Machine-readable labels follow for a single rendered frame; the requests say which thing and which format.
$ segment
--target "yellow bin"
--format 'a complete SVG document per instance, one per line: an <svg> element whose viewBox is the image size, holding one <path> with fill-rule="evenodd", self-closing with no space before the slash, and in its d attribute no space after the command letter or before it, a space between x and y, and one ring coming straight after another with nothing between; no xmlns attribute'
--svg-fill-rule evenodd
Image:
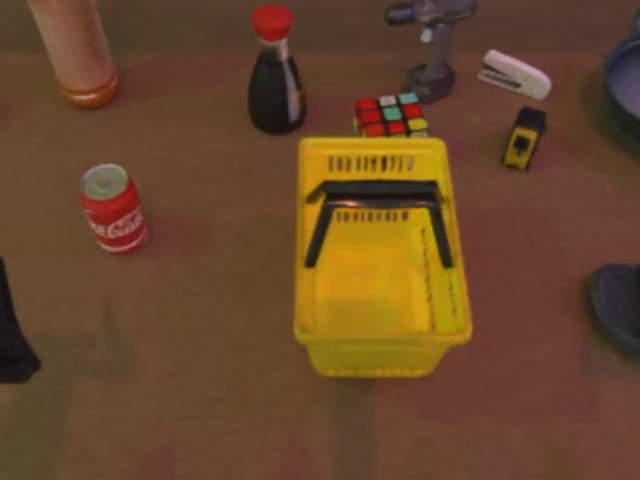
<svg viewBox="0 0 640 480"><path fill-rule="evenodd" d="M444 143L299 145L294 333L331 377L427 375L471 338Z"/></svg>

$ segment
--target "rubik's cube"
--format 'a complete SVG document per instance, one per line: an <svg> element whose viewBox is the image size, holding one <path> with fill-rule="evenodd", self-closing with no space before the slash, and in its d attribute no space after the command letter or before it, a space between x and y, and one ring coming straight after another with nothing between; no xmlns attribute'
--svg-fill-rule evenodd
<svg viewBox="0 0 640 480"><path fill-rule="evenodd" d="M358 100L353 126L359 137L426 137L429 128L415 93Z"/></svg>

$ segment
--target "red soda can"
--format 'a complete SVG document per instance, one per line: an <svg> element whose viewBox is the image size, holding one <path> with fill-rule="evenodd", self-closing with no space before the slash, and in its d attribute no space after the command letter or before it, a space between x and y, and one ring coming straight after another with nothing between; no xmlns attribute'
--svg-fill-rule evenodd
<svg viewBox="0 0 640 480"><path fill-rule="evenodd" d="M129 253L149 239L135 184L115 164L89 169L80 181L82 206L98 245L109 253Z"/></svg>

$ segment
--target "soy sauce bottle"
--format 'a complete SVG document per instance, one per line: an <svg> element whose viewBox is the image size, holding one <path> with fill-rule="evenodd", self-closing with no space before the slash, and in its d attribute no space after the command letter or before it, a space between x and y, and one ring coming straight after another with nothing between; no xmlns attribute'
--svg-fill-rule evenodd
<svg viewBox="0 0 640 480"><path fill-rule="evenodd" d="M263 5L253 11L251 22L262 47L249 83L251 122L272 135L292 132L307 113L298 67L288 48L293 13L281 5Z"/></svg>

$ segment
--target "brown table surface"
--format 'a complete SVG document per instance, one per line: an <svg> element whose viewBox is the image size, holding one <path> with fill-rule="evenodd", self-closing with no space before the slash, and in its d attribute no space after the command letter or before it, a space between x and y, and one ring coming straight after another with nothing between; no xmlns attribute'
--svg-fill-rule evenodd
<svg viewBox="0 0 640 480"><path fill-rule="evenodd" d="M296 146L351 135L353 102L413 55L298 56L305 126L246 114L253 55L138 55L120 99L76 111L43 56L0 57L0 253L43 360L0 388L0 479L637 480L640 372L592 335L583 281L634 262L640 164L602 132L602 52L526 54L554 79L530 172L498 165L519 108L453 57L426 107L448 144L475 335L432 377L317 376L292 335ZM93 243L78 181L118 162L152 227Z"/></svg>

